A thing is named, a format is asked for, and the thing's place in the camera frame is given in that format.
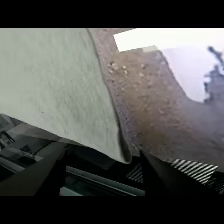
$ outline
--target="wet surface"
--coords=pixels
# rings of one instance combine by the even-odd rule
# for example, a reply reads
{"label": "wet surface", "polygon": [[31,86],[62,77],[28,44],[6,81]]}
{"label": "wet surface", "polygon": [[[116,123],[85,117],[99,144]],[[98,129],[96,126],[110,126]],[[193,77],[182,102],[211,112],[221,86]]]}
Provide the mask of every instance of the wet surface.
{"label": "wet surface", "polygon": [[[224,169],[223,101],[202,104],[187,98],[159,51],[119,53],[113,34],[125,30],[90,29],[90,33],[129,148],[165,161],[194,160]],[[211,86],[209,91],[218,91]]]}

